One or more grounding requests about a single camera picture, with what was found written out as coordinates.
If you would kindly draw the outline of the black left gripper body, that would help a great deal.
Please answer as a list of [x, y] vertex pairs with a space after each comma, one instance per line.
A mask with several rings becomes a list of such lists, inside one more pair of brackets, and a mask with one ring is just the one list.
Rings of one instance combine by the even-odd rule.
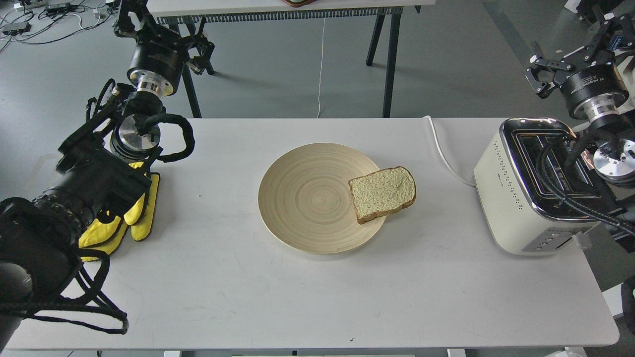
[[188, 51], [179, 45], [181, 36], [173, 30], [161, 30], [157, 34], [137, 33], [136, 47], [127, 77], [136, 91], [147, 91], [158, 97], [174, 95], [181, 83], [181, 76]]

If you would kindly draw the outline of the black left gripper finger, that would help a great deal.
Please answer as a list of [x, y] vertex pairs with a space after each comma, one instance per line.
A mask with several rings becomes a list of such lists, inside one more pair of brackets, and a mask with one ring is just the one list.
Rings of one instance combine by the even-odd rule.
[[[195, 25], [193, 25], [193, 23], [186, 23], [189, 36], [184, 38], [181, 38], [179, 25], [175, 23], [175, 32], [177, 32], [179, 36], [179, 39], [176, 42], [177, 52], [179, 54], [179, 59], [183, 60], [183, 63], [178, 66], [179, 71], [188, 67], [191, 68], [197, 75], [201, 75], [203, 70], [206, 70], [209, 75], [215, 74], [215, 70], [211, 65], [211, 55], [213, 54], [215, 45], [208, 40], [206, 34], [204, 33], [205, 23], [205, 18], [202, 18], [197, 29], [195, 29]], [[198, 52], [198, 55], [195, 55], [192, 59], [190, 59], [188, 55], [188, 50], [191, 48], [195, 48]]]
[[120, 0], [118, 17], [113, 24], [114, 35], [118, 38], [146, 39], [146, 31], [136, 30], [129, 14], [134, 13], [141, 25], [144, 25], [146, 14], [149, 13], [147, 3], [147, 0]]

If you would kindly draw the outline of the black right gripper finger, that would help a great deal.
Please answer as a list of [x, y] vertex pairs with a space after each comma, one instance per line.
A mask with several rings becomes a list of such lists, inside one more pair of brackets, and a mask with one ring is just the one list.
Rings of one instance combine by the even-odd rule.
[[620, 64], [634, 55], [633, 0], [581, 0], [576, 10], [591, 23], [590, 42], [581, 52], [585, 65]]
[[538, 42], [531, 43], [533, 56], [525, 70], [525, 77], [530, 83], [533, 93], [540, 99], [546, 99], [554, 90], [559, 90], [563, 98], [568, 94], [563, 90], [564, 82], [574, 74], [580, 61], [580, 48], [565, 55], [562, 59], [547, 59]]

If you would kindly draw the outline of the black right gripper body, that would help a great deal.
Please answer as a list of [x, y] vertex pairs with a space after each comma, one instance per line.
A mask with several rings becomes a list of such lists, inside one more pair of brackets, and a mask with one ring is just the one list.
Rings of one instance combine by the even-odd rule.
[[560, 87], [570, 118], [597, 120], [617, 115], [629, 92], [613, 64], [585, 68], [565, 80]]

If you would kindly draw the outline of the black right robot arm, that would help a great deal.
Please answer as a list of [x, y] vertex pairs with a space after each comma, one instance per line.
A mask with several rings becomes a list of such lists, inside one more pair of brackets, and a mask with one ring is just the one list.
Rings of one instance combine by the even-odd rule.
[[589, 154], [592, 177], [584, 183], [576, 177], [584, 193], [597, 194], [603, 201], [600, 209], [591, 208], [547, 174], [548, 144], [538, 155], [538, 181], [548, 192], [574, 212], [599, 221], [627, 252], [634, 251], [634, 197], [618, 199], [612, 187], [634, 187], [634, 111], [620, 112], [630, 93], [622, 80], [618, 65], [634, 55], [634, 24], [629, 14], [605, 18], [601, 5], [595, 4], [597, 31], [587, 45], [561, 59], [547, 59], [537, 42], [531, 43], [533, 55], [525, 76], [534, 93], [545, 99], [559, 90], [570, 118], [585, 120], [588, 126], [578, 138], [565, 135], [556, 144], [569, 143], [570, 151], [562, 166], [563, 174], [575, 175], [574, 164]]

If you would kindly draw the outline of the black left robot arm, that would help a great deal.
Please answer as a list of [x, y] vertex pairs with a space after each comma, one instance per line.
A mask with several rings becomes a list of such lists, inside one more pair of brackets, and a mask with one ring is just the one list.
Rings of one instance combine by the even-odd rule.
[[177, 92], [182, 74], [195, 117], [200, 116], [191, 72], [213, 74], [215, 45], [203, 30], [205, 18], [187, 23], [156, 22], [145, 0], [123, 0], [114, 34], [136, 42], [127, 71], [129, 84], [107, 81], [91, 99], [86, 122], [61, 143], [56, 170], [61, 178], [33, 200], [10, 197], [1, 202], [1, 345], [6, 346], [24, 319], [63, 322], [42, 312], [101, 314], [121, 322], [118, 328], [75, 325], [107, 334], [125, 334], [127, 314], [102, 291], [109, 272], [107, 253], [79, 246], [94, 221], [124, 217], [149, 197], [150, 167], [193, 153], [190, 122], [167, 113], [162, 97]]

